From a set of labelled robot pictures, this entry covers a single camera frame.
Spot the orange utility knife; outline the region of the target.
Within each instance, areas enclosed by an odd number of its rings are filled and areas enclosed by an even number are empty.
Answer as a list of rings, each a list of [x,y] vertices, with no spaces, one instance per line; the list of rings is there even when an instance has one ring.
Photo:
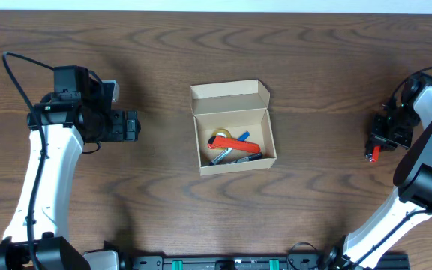
[[[210,149],[234,149],[243,152],[257,154],[261,152],[260,146],[252,142],[228,139],[222,136],[213,136],[207,143]]]

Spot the yellow tape roll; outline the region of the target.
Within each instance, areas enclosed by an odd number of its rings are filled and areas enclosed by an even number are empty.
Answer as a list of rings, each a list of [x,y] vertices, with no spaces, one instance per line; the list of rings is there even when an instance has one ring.
[[[212,133],[212,136],[213,137],[224,137],[224,138],[228,138],[228,139],[232,138],[230,132],[226,129],[217,129]]]

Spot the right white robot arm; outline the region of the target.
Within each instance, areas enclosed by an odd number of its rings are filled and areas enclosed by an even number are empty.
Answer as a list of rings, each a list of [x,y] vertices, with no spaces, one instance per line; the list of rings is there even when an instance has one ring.
[[[432,218],[432,76],[418,70],[397,86],[375,114],[365,156],[377,162],[397,147],[406,154],[397,165],[386,201],[356,231],[344,236],[322,269],[409,269],[406,254],[390,248],[412,228]]]

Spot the black white marker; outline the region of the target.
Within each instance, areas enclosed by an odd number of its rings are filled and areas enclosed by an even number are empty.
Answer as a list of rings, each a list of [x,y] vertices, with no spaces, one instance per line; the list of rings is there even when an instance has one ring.
[[[231,161],[229,162],[229,164],[241,164],[249,161],[257,161],[262,158],[263,158],[263,154],[260,152],[257,154],[249,155],[247,157],[239,158],[238,160]]]

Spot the red black stapler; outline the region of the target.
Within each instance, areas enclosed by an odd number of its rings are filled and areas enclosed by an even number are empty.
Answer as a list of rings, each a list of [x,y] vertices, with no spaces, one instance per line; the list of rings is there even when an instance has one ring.
[[[376,163],[379,160],[380,152],[380,145],[368,145],[365,148],[365,158],[371,163]]]

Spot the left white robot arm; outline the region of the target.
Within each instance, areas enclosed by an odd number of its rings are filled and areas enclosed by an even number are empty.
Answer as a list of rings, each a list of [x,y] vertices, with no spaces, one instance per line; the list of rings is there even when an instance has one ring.
[[[54,70],[54,90],[27,116],[30,158],[22,193],[0,243],[0,269],[89,269],[69,242],[68,210],[84,146],[134,142],[136,111],[113,109],[119,85],[80,66]]]

